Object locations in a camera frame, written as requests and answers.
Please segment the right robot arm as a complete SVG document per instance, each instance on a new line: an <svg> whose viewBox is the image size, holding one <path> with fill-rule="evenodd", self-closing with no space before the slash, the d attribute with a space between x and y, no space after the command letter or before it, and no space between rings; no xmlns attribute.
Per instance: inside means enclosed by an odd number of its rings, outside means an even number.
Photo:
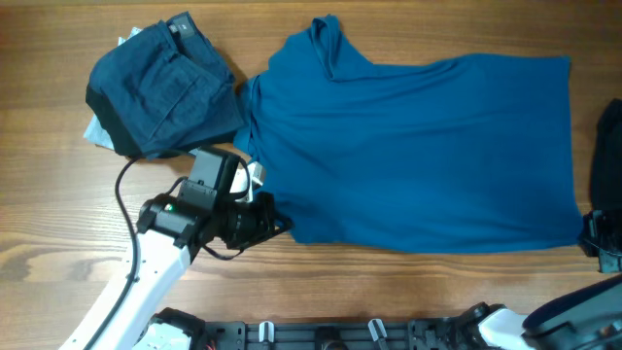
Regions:
<svg viewBox="0 0 622 350"><path fill-rule="evenodd" d="M579 246L611 278L555 298L525 316L501 305L475 309L462 325L472 349L621 350L621 211L584 217Z"/></svg>

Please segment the folded black garment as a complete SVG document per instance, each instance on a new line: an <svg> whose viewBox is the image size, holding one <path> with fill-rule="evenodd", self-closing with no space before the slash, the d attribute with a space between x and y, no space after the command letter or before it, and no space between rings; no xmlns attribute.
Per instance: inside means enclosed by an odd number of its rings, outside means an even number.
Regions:
<svg viewBox="0 0 622 350"><path fill-rule="evenodd" d="M110 138L112 149L123 157L138 157L152 152L151 158L169 158L169 150L189 152L204 145L231 142L235 129L231 122L232 107L219 107L222 116L200 121L183 112L180 117L157 117L151 122L148 115L131 112L128 118L115 110L111 101L91 87L86 88L86 104L93 110L102 131Z"/></svg>

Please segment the black garment at right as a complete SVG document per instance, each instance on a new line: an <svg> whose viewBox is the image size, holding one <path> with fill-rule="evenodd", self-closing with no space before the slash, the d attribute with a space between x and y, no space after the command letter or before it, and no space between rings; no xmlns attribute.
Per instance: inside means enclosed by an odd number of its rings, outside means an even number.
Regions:
<svg viewBox="0 0 622 350"><path fill-rule="evenodd" d="M612 99L601 115L590 176L595 210L621 211L621 100Z"/></svg>

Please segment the blue polo shirt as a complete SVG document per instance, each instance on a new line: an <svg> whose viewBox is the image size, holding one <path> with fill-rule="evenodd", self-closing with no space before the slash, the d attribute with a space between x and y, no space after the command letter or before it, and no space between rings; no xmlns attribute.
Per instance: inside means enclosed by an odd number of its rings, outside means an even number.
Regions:
<svg viewBox="0 0 622 350"><path fill-rule="evenodd" d="M234 143L302 244L498 253L574 243L570 59L378 64L315 18L241 90Z"/></svg>

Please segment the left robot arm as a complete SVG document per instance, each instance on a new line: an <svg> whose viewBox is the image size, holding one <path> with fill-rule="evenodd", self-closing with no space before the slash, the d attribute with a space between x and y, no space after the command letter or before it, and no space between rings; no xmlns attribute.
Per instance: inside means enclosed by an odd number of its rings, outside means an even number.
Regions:
<svg viewBox="0 0 622 350"><path fill-rule="evenodd" d="M251 183L233 190L237 170L248 168L237 154L200 148L190 175L146 201L136 221L126 222L130 244L121 269L63 348L214 348L203 321L157 307L214 239L239 256L293 227L276 210L272 194L251 196Z"/></svg>

